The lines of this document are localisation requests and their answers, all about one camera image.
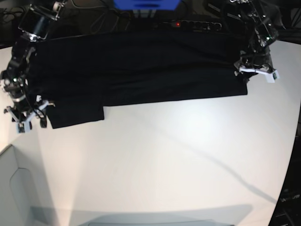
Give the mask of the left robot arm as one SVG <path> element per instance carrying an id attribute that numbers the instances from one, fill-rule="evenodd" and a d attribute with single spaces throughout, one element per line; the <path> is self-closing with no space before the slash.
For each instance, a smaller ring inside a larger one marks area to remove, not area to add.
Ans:
<path id="1" fill-rule="evenodd" d="M 274 68 L 270 45 L 278 31 L 259 0 L 225 0 L 220 11 L 223 26 L 241 40 L 239 60 L 234 63 L 235 75 L 248 83 L 255 75 L 263 75 L 275 83 L 279 73 Z"/>

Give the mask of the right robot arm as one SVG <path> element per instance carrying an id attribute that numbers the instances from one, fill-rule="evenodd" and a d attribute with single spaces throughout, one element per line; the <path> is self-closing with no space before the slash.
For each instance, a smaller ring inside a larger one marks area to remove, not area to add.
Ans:
<path id="1" fill-rule="evenodd" d="M 51 103 L 48 100 L 30 99 L 26 76 L 30 59 L 36 54 L 36 43 L 47 38 L 65 4 L 64 0 L 38 0 L 30 4 L 18 27 L 22 35 L 12 47 L 6 70 L 0 74 L 0 86 L 14 104 L 6 107 L 4 113 L 11 115 L 18 133 L 29 132 L 35 117 L 39 118 L 42 128 L 47 127 L 46 108 Z"/>

